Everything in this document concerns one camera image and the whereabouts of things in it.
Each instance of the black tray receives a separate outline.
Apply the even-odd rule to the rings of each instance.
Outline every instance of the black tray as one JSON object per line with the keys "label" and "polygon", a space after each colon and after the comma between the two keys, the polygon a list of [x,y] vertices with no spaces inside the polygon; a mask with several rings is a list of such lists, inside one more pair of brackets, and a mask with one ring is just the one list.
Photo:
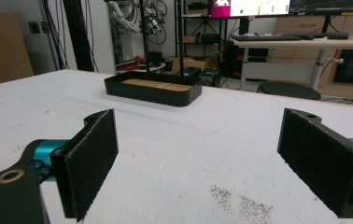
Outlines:
{"label": "black tray", "polygon": [[[106,93],[109,95],[174,106],[189,105],[201,95],[203,88],[202,80],[198,77],[179,77],[140,72],[126,72],[106,78],[104,82]],[[147,86],[147,84],[156,84],[158,82],[168,89]]]}

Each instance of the white tabletop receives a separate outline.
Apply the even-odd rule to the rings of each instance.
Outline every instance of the white tabletop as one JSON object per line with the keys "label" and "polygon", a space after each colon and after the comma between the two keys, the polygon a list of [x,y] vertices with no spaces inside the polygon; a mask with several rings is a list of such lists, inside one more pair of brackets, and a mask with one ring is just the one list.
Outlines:
{"label": "white tabletop", "polygon": [[295,41],[234,41],[242,48],[274,49],[353,49],[353,40],[316,38]]}
{"label": "white tabletop", "polygon": [[[276,152],[285,107],[345,137],[353,108],[210,87],[173,107],[107,95],[107,77],[64,70],[0,84],[0,171],[31,141],[69,139],[86,116],[114,108],[120,154],[84,223],[353,223]],[[41,188],[50,222],[75,223],[56,184]]]}

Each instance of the cardboard box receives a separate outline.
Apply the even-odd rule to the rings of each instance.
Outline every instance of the cardboard box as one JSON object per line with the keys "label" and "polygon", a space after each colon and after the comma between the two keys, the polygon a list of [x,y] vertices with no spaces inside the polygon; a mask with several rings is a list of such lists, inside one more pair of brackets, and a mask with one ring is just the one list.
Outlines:
{"label": "cardboard box", "polygon": [[208,8],[203,8],[203,9],[188,9],[188,15],[193,14],[193,15],[202,15],[207,17],[208,16]]}
{"label": "cardboard box", "polygon": [[[218,58],[219,55],[222,53],[222,50],[215,52],[213,55],[209,57],[202,57],[202,56],[191,56],[186,55],[183,57],[183,67],[197,67],[200,68],[202,71],[205,68],[217,68],[218,67]],[[172,73],[179,72],[180,65],[179,65],[179,57],[173,60],[173,67]]]}
{"label": "cardboard box", "polygon": [[33,74],[16,14],[0,11],[0,83]]}
{"label": "cardboard box", "polygon": [[198,37],[195,35],[185,35],[182,37],[182,43],[184,44],[194,44],[198,42]]}

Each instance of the monitor screen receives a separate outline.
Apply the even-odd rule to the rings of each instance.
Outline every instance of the monitor screen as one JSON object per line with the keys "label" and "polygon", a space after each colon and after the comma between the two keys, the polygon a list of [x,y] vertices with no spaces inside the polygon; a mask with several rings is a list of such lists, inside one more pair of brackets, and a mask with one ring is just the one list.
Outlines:
{"label": "monitor screen", "polygon": [[353,15],[353,0],[291,0],[290,15]]}
{"label": "monitor screen", "polygon": [[289,14],[290,0],[212,0],[213,18],[276,16]]}

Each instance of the black stool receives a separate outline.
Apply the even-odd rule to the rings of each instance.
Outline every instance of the black stool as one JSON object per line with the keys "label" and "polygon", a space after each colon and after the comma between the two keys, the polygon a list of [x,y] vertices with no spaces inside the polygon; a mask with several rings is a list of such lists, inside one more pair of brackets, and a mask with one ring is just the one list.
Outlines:
{"label": "black stool", "polygon": [[289,82],[266,82],[258,87],[258,92],[307,100],[321,99],[319,92],[309,87]]}

